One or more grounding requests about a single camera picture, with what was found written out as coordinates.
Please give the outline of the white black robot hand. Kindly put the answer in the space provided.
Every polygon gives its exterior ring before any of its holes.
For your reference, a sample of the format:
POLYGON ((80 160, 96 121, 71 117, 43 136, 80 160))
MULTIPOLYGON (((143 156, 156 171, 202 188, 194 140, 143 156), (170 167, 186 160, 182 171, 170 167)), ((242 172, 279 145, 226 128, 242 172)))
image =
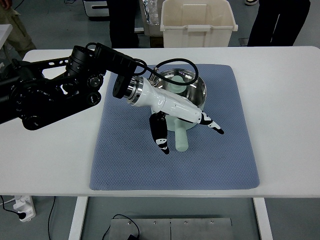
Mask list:
POLYGON ((207 126, 221 135, 225 133, 215 121, 187 98, 153 87, 144 77, 134 77, 130 80, 126 98, 132 106, 150 107, 154 112, 149 117, 152 139, 165 155, 170 153, 166 114, 207 126))

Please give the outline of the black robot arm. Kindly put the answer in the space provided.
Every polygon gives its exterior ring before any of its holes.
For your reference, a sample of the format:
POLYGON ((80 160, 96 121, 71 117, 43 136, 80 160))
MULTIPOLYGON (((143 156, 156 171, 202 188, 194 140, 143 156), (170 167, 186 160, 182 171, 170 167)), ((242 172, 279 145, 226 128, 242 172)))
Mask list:
POLYGON ((205 125, 219 134, 221 127, 186 97, 154 86, 143 74, 159 77, 141 59, 101 43, 94 49, 76 45, 69 57, 28 62, 13 59, 0 75, 0 121, 19 118, 30 131, 38 130, 101 101, 106 72, 116 74, 112 94, 136 107, 148 106, 153 141, 168 154, 166 116, 205 125))

